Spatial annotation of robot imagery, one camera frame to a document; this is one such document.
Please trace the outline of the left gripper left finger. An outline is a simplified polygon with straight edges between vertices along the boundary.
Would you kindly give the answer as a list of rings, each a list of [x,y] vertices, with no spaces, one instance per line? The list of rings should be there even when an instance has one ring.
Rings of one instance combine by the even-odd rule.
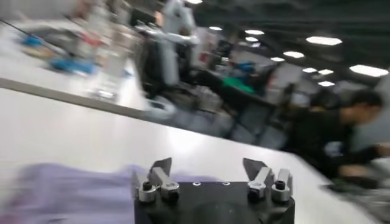
[[[176,203],[180,184],[169,176],[172,158],[155,161],[148,172],[132,172],[132,193],[141,203],[154,203],[159,196],[166,203]]]

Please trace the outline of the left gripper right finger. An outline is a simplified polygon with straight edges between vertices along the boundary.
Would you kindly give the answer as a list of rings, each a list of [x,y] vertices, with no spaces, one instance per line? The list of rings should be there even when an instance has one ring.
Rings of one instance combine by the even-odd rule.
[[[293,196],[293,176],[288,169],[274,171],[262,161],[243,159],[243,166],[249,178],[248,199],[257,203],[270,198],[275,203],[287,203]]]

